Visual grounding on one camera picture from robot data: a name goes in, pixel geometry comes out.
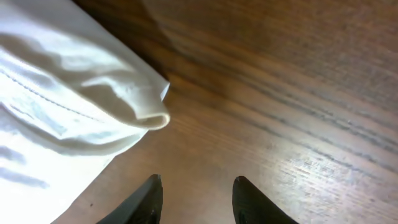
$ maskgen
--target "brown wooden surface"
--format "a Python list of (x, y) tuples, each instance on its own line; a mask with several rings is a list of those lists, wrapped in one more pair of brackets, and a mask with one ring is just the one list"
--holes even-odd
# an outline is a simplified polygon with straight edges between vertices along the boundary
[(76, 2), (169, 77), (172, 121), (55, 223), (97, 222), (151, 174), (161, 223), (234, 223), (237, 175), (300, 223), (398, 223), (397, 1)]

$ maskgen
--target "wood grain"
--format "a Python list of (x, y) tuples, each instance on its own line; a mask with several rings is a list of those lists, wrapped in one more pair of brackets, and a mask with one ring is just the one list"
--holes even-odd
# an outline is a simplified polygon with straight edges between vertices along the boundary
[(171, 82), (172, 122), (55, 223), (161, 174), (161, 223), (234, 223), (245, 175), (300, 223), (398, 223), (398, 3), (75, 0)]

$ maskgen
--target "glossy surface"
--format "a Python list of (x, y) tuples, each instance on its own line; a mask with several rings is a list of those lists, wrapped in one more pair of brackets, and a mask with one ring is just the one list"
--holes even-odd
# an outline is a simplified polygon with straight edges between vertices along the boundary
[(56, 223), (95, 223), (161, 174), (161, 223), (233, 223), (245, 175), (299, 223), (398, 222), (394, 1), (79, 0), (159, 72), (172, 121)]

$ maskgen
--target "folded cloth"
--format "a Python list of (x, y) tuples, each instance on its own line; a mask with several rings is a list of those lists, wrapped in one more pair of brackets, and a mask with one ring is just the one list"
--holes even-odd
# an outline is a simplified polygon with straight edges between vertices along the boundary
[(0, 223), (51, 223), (170, 116), (169, 83), (69, 0), (0, 0)]

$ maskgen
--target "seam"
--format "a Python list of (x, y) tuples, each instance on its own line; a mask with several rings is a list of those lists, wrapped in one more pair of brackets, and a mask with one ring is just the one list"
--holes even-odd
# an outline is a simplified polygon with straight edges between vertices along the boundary
[(44, 99), (45, 101), (48, 101), (48, 102), (50, 102), (50, 103), (52, 103), (52, 104), (54, 104), (54, 105), (56, 105), (56, 106), (59, 106), (59, 107), (65, 109), (65, 110), (67, 110), (67, 111), (71, 111), (71, 112), (73, 112), (73, 113), (76, 113), (76, 114), (78, 114), (78, 115), (80, 115), (80, 116), (83, 116), (83, 117), (85, 117), (85, 118), (89, 118), (89, 119), (92, 119), (92, 120), (99, 121), (99, 122), (103, 123), (102, 121), (100, 121), (100, 120), (98, 120), (98, 119), (92, 118), (92, 117), (87, 116), (87, 115), (85, 115), (85, 114), (82, 114), (82, 113), (79, 113), (79, 112), (77, 112), (77, 111), (71, 110), (71, 109), (69, 109), (69, 108), (67, 108), (67, 107), (65, 107), (65, 106), (62, 106), (62, 105), (60, 105), (60, 104), (58, 104), (58, 103), (56, 103), (56, 102), (54, 102), (54, 101), (52, 101), (52, 100), (50, 100), (50, 99), (44, 97), (44, 96), (42, 96), (40, 93), (37, 93), (36, 91), (31, 90), (28, 86), (25, 86), (24, 84), (20, 83), (20, 82), (19, 82), (18, 80), (16, 80), (15, 78), (12, 78), (10, 75), (4, 73), (4, 71), (0, 71), (0, 72), (1, 72), (3, 75), (5, 75), (6, 77), (8, 77), (9, 79), (11, 79), (11, 80), (12, 80), (13, 82), (15, 82), (16, 84), (22, 86), (24, 89), (26, 89), (26, 90), (30, 91), (31, 93), (33, 93), (33, 94), (39, 96), (40, 98)]

